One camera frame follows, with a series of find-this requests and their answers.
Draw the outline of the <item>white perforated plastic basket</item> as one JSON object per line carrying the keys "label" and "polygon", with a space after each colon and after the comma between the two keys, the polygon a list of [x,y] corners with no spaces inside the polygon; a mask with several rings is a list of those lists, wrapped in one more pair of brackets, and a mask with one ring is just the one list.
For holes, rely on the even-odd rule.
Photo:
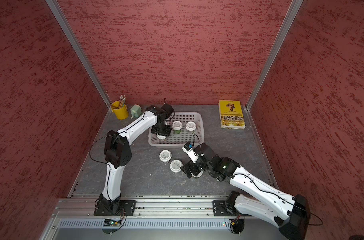
{"label": "white perforated plastic basket", "polygon": [[201,114],[194,112],[176,113],[170,122],[171,134],[165,139],[160,139],[149,130],[148,143],[157,148],[178,148],[187,142],[195,142],[195,145],[205,140],[204,124]]}

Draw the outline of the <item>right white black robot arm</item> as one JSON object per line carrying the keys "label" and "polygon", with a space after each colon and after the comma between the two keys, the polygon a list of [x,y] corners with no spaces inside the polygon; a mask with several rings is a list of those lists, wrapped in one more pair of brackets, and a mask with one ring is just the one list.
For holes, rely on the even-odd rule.
{"label": "right white black robot arm", "polygon": [[251,195],[231,192],[225,201],[231,216],[250,215],[277,227],[288,240],[303,240],[311,219],[308,200],[298,194],[281,192],[258,179],[238,162],[220,157],[206,144],[194,146],[187,142],[182,150],[190,161],[181,167],[188,178],[208,173],[219,182],[227,182]]}

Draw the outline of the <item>yogurt cup green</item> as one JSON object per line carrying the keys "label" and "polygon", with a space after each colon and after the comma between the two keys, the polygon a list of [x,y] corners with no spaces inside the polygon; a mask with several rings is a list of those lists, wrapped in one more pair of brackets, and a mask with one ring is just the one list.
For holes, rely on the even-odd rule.
{"label": "yogurt cup green", "polygon": [[199,178],[203,175],[203,171],[201,170],[192,170],[191,173],[194,178]]}

